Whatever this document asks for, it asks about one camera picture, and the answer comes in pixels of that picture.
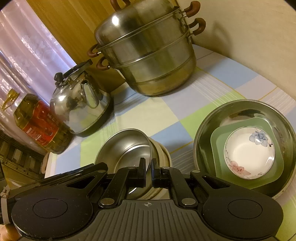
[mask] kettle spout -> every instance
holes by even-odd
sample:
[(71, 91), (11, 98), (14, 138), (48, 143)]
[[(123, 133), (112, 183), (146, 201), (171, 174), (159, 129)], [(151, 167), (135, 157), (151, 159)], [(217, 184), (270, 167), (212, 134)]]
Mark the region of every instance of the kettle spout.
[(99, 104), (100, 96), (102, 95), (100, 90), (95, 90), (88, 80), (83, 80), (81, 82), (81, 87), (87, 105), (92, 109), (96, 108)]

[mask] brown handle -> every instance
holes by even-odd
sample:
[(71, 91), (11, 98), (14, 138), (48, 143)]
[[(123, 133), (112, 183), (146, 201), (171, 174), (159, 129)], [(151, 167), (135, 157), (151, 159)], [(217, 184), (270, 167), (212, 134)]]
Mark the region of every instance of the brown handle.
[[(129, 0), (122, 0), (122, 1), (124, 1), (124, 3), (126, 4), (126, 6), (128, 6), (128, 5), (131, 4), (131, 2)], [(121, 8), (120, 8), (117, 0), (110, 0), (110, 3), (111, 3), (112, 7), (114, 8), (114, 10), (116, 12), (121, 10)]]
[(98, 70), (108, 70), (110, 69), (110, 66), (109, 65), (102, 65), (103, 61), (105, 60), (105, 56), (101, 57), (100, 60), (98, 61), (96, 67), (98, 68)]
[(196, 18), (193, 23), (188, 24), (188, 26), (190, 28), (193, 28), (194, 26), (196, 26), (198, 24), (198, 29), (194, 30), (192, 32), (193, 35), (198, 35), (201, 34), (204, 30), (205, 30), (205, 20), (203, 18)]
[(93, 52), (93, 50), (96, 48), (98, 46), (98, 44), (94, 44), (93, 46), (91, 46), (90, 47), (90, 49), (87, 51), (87, 56), (88, 57), (91, 57), (91, 58), (94, 58), (94, 57), (97, 57), (97, 56), (99, 56), (99, 54), (101, 53), (101, 52)]
[(190, 3), (190, 6), (188, 8), (184, 9), (184, 12), (186, 13), (186, 16), (188, 18), (194, 16), (195, 14), (198, 13), (200, 10), (200, 2), (199, 1), (192, 1)]

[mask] oil bottle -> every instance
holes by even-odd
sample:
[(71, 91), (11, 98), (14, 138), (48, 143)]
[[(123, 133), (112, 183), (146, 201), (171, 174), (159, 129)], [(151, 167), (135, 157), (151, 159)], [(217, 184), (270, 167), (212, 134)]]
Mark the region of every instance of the oil bottle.
[(16, 125), (48, 151), (60, 154), (72, 140), (69, 128), (52, 114), (49, 106), (38, 96), (11, 89), (2, 109), (9, 107)]

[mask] table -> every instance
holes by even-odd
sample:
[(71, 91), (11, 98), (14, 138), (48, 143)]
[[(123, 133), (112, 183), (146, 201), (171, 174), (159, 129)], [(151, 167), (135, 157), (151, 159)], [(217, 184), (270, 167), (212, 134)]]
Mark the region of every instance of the table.
[[(213, 51), (193, 45), (197, 66), (179, 89), (162, 97), (147, 97), (126, 83), (112, 92), (114, 112), (103, 127), (87, 138), (75, 137), (61, 155), (50, 155), (46, 177), (94, 163), (104, 142), (119, 130), (136, 128), (162, 143), (173, 167), (194, 170), (193, 141), (203, 119), (216, 107), (237, 99), (268, 103), (296, 129), (296, 101), (266, 78)], [(296, 241), (296, 178), (277, 199), (284, 221), (277, 238)]]

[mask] stainless steel kettle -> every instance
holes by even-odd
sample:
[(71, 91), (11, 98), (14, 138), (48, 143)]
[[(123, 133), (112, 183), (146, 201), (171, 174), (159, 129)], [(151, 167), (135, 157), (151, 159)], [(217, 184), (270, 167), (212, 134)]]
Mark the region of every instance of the stainless steel kettle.
[(110, 94), (99, 89), (98, 83), (86, 69), (92, 65), (89, 59), (66, 73), (56, 73), (56, 89), (50, 108), (56, 116), (81, 137), (97, 131), (113, 111)]

